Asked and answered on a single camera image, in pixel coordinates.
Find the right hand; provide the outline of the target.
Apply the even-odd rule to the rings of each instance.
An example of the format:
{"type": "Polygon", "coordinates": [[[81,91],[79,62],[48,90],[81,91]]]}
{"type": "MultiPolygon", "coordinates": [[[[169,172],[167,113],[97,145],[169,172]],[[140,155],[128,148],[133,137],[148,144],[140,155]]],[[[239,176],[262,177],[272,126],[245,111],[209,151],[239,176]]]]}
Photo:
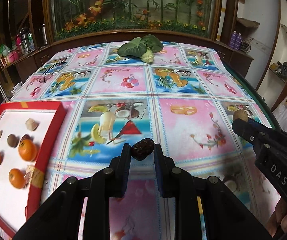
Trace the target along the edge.
{"type": "Polygon", "coordinates": [[[284,233],[287,233],[287,204],[282,198],[276,204],[275,211],[270,216],[266,229],[274,237],[279,226],[284,233]]]}

